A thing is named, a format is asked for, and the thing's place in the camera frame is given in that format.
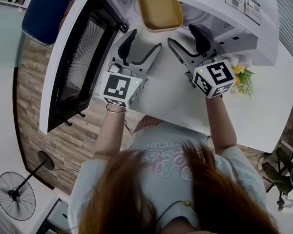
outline white cube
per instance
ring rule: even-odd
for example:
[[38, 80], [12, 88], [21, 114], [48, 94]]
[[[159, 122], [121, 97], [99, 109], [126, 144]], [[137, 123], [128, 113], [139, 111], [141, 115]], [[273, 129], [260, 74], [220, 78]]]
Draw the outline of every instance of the white cube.
[[119, 73], [104, 72], [100, 97], [107, 103], [129, 108], [143, 89], [143, 80]]
[[207, 98], [213, 98], [228, 92], [236, 78], [228, 60], [222, 60], [195, 68], [192, 82]]

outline blue chair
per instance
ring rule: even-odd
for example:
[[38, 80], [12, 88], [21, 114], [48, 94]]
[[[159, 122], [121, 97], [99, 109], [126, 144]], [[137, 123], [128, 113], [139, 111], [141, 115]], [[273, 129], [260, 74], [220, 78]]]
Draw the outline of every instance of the blue chair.
[[31, 0], [21, 25], [23, 32], [43, 45], [55, 43], [70, 1]]

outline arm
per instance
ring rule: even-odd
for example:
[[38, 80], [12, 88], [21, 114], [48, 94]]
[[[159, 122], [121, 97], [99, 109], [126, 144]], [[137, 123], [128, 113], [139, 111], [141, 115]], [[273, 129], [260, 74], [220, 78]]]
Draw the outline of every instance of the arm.
[[236, 145], [236, 135], [221, 96], [206, 99], [209, 125], [215, 151], [221, 155], [228, 147]]
[[[111, 104], [108, 108], [114, 112], [125, 112], [126, 110], [126, 108]], [[125, 113], [119, 114], [107, 111], [98, 139], [94, 144], [95, 156], [98, 154], [111, 156], [120, 151], [124, 131], [124, 119]]]

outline bracelet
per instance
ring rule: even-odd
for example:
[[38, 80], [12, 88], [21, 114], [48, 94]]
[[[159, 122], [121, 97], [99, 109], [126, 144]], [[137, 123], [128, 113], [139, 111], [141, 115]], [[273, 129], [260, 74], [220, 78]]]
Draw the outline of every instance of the bracelet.
[[114, 114], [125, 114], [127, 112], [127, 110], [123, 111], [123, 112], [115, 112], [115, 111], [112, 111], [112, 110], [109, 110], [108, 108], [109, 104], [106, 105], [106, 110], [110, 113], [114, 113]]

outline yellow flower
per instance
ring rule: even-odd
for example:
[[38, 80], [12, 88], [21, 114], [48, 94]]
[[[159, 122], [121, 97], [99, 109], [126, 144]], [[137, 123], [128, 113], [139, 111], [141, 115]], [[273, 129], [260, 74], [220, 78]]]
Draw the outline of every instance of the yellow flower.
[[240, 78], [238, 77], [238, 76], [235, 76], [235, 78], [236, 78], [236, 82], [235, 82], [235, 86], [239, 86], [239, 84], [241, 83], [240, 82]]
[[237, 66], [235, 68], [232, 68], [234, 74], [240, 74], [240, 73], [244, 73], [244, 66]]

